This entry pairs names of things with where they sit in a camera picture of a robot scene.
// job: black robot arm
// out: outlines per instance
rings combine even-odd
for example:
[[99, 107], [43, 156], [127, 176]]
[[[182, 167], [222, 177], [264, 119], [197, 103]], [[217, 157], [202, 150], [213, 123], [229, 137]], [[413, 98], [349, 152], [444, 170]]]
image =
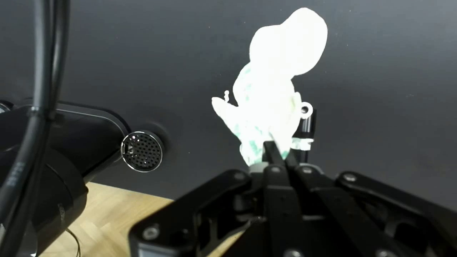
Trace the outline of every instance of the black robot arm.
[[229, 170], [137, 223], [132, 256], [207, 256], [240, 230], [224, 256], [457, 256], [456, 213], [353, 172], [332, 180], [283, 162], [274, 143], [264, 159], [262, 173]]

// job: dark background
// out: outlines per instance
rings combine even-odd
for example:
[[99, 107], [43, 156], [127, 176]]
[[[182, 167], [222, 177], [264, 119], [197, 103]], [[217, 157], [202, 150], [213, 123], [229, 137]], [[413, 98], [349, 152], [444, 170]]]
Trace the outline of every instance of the dark background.
[[[229, 167], [239, 142], [217, 119], [253, 33], [299, 8], [330, 38], [296, 89], [319, 107], [312, 162], [356, 170], [457, 210], [457, 2], [75, 0], [62, 99], [166, 135], [150, 175], [123, 163], [97, 182], [177, 197]], [[32, 2], [0, 2], [0, 99], [32, 95]]]

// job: wooden surface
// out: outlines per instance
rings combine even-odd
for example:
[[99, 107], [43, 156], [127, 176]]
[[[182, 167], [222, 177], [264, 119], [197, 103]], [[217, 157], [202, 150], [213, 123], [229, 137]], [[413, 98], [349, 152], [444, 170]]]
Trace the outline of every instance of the wooden surface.
[[[129, 257], [129, 229], [172, 203], [169, 199], [127, 192], [116, 187], [89, 183], [85, 213], [70, 226], [79, 237], [83, 257]], [[212, 256], [222, 253], [234, 242], [229, 239]], [[42, 257], [75, 257], [77, 245], [63, 233]]]

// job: screw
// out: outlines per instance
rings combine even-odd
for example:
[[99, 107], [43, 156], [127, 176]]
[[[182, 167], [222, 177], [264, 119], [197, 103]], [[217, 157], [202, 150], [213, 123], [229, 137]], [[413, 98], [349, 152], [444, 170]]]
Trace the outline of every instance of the screw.
[[397, 257], [397, 255], [389, 252], [389, 250], [379, 250], [376, 253], [376, 257]]
[[246, 177], [244, 173], [236, 173], [236, 175], [234, 175], [234, 179], [236, 179], [236, 180], [244, 180], [244, 177]]
[[160, 235], [159, 225], [154, 225], [143, 232], [143, 239], [154, 240], [159, 237], [159, 235]]
[[302, 172], [303, 172], [304, 175], [313, 175], [313, 170], [312, 170], [312, 169], [307, 169], [307, 167], [302, 169]]
[[346, 182], [356, 182], [357, 180], [357, 177], [353, 175], [344, 175], [343, 177]]
[[284, 257], [303, 257], [303, 255], [300, 252], [292, 249], [292, 250], [284, 252]]
[[273, 172], [273, 173], [280, 173], [282, 169], [279, 169], [279, 167], [272, 167], [272, 172]]

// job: circular connector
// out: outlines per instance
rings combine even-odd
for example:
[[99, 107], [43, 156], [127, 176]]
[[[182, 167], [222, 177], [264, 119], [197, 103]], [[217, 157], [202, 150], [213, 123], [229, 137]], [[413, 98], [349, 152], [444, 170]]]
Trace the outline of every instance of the circular connector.
[[120, 155], [132, 170], [150, 173], [163, 162], [163, 145], [154, 133], [133, 132], [123, 139]]

